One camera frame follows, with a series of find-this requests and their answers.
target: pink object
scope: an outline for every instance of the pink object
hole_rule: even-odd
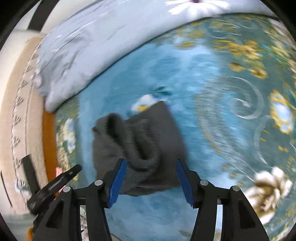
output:
[[[60,174],[63,173],[63,169],[61,167],[57,167],[56,168],[56,177]]]

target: dark gray fabric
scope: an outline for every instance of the dark gray fabric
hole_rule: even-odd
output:
[[[175,163],[186,160],[181,134],[164,102],[124,122],[115,113],[97,120],[93,128],[93,161],[97,178],[127,160],[121,194],[148,195],[179,186]]]

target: teal fabric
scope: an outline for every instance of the teal fabric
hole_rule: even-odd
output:
[[[75,133],[71,152],[65,138],[58,142],[60,163],[83,165],[77,187],[92,183],[96,119],[109,112],[129,118],[165,100],[183,135],[189,168],[216,186],[239,185],[270,240],[279,240],[296,212],[296,64],[290,43],[278,22],[256,15],[203,19],[159,36],[58,109],[57,139],[63,139],[66,120]],[[123,241],[177,241],[190,239],[197,210],[174,188],[120,195],[106,215]],[[219,207],[215,240],[221,220]]]

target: blue gripper pad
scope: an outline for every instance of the blue gripper pad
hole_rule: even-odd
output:
[[[118,169],[117,175],[114,178],[112,185],[110,186],[109,201],[108,201],[109,207],[112,207],[112,205],[116,203],[125,175],[126,175],[126,160],[123,160]]]
[[[183,190],[186,202],[189,203],[192,207],[194,204],[193,195],[192,195],[192,186],[179,160],[177,160],[176,169],[177,169],[177,176],[181,184],[181,188]]]

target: blue floral bedsheet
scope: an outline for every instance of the blue floral bedsheet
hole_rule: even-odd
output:
[[[75,187],[92,183],[95,121],[109,112],[129,118],[165,100],[187,146],[189,168],[216,186],[240,186],[270,240],[280,240],[296,221],[293,44],[281,23],[255,15],[203,19],[159,36],[59,108],[60,165],[83,165]],[[197,210],[174,188],[120,195],[106,215],[123,241],[189,240]],[[221,221],[219,207],[215,240]]]

